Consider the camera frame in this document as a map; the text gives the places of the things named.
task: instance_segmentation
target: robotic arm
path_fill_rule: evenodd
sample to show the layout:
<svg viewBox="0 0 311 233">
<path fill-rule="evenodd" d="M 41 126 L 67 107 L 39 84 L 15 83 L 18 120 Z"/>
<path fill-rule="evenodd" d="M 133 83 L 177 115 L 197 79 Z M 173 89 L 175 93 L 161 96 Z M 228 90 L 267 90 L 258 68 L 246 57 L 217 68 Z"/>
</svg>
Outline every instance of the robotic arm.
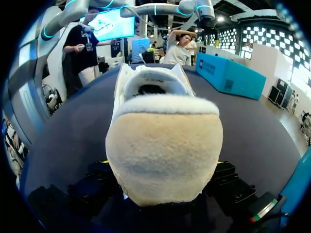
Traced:
<svg viewBox="0 0 311 233">
<path fill-rule="evenodd" d="M 67 0 L 65 9 L 48 8 L 29 29 L 17 51 L 4 90 L 4 111 L 22 142 L 28 149 L 50 114 L 42 93 L 42 75 L 47 58 L 59 42 L 60 30 L 79 20 L 88 7 L 121 8 L 122 17 L 139 15 L 176 15 L 190 17 L 197 14 L 200 27 L 209 29 L 215 19 L 211 0 L 181 0 L 179 5 L 151 3 L 135 6 L 134 0 Z"/>
<path fill-rule="evenodd" d="M 95 0 L 95 5 L 103 9 L 121 8 L 121 17 L 134 17 L 140 15 L 176 15 L 190 17 L 197 14 L 200 27 L 205 29 L 213 27 L 215 19 L 214 8 L 211 0 L 181 0 L 179 5 L 167 3 L 148 3 L 141 6 L 133 6 L 131 0 Z M 48 24 L 43 27 L 41 37 L 50 40 L 64 26 L 83 17 L 89 7 L 89 0 L 67 0 L 63 12 L 58 13 Z"/>
</svg>

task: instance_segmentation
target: floor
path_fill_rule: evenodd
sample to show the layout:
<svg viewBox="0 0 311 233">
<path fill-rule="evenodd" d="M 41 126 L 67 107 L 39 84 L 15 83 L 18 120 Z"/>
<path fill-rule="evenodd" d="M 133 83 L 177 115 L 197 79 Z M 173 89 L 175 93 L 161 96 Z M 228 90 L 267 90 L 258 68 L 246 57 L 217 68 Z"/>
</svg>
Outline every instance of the floor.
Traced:
<svg viewBox="0 0 311 233">
<path fill-rule="evenodd" d="M 300 156 L 302 157 L 308 149 L 308 144 L 305 136 L 300 131 L 300 122 L 297 117 L 287 110 L 282 111 L 264 96 L 261 97 L 260 100 L 267 108 L 269 108 L 274 113 L 276 118 L 282 123 L 289 135 L 292 137 L 300 153 Z"/>
</svg>

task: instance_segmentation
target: black table surface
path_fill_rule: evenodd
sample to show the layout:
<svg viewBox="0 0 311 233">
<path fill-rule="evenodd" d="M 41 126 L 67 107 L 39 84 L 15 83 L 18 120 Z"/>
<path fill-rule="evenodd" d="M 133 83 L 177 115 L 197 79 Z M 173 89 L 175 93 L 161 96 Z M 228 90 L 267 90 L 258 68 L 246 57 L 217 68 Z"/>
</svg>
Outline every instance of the black table surface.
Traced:
<svg viewBox="0 0 311 233">
<path fill-rule="evenodd" d="M 24 196 L 51 184 L 66 193 L 69 184 L 83 178 L 89 164 L 106 159 L 105 137 L 112 117 L 119 69 L 108 71 L 84 87 L 44 125 L 22 172 L 20 190 Z M 267 191 L 279 194 L 300 159 L 282 124 L 260 101 L 219 93 L 193 67 L 184 66 L 184 70 L 197 96 L 216 103 L 220 109 L 224 128 L 220 161 L 232 163 L 245 182 L 256 186 L 258 196 Z M 208 202 L 217 232 L 225 232 L 229 218 L 213 199 Z"/>
</svg>

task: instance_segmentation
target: display screen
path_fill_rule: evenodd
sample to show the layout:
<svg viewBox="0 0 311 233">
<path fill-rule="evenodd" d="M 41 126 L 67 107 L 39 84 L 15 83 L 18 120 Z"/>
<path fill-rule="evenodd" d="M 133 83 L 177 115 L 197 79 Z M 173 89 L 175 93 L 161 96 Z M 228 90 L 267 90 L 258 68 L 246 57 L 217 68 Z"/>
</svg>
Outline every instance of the display screen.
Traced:
<svg viewBox="0 0 311 233">
<path fill-rule="evenodd" d="M 134 36 L 135 17 L 122 18 L 120 9 L 99 13 L 96 18 L 89 23 L 94 27 L 94 35 L 99 41 L 113 38 Z"/>
</svg>

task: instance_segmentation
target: blue box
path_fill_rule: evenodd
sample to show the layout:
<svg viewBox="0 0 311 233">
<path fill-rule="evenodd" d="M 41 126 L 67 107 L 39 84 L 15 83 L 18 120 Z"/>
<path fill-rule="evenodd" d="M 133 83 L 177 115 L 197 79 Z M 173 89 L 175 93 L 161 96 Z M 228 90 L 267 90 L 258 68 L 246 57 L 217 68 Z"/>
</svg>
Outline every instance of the blue box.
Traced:
<svg viewBox="0 0 311 233">
<path fill-rule="evenodd" d="M 228 59 L 198 53 L 196 72 L 217 91 L 259 100 L 266 77 Z"/>
</svg>

